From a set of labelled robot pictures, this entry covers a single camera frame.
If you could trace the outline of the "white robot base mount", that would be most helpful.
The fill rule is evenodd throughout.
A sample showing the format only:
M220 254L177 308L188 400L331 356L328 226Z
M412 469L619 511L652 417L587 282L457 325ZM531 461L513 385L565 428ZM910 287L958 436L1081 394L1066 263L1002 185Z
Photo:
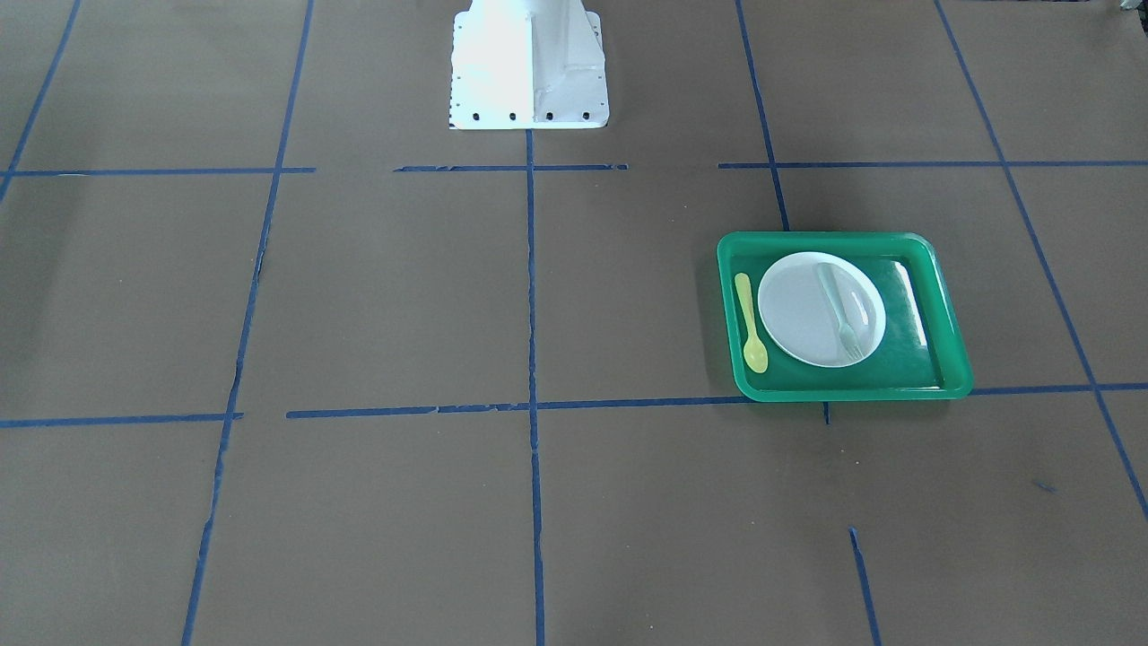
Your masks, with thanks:
M581 1L473 1L452 24L448 126L603 129L602 21Z

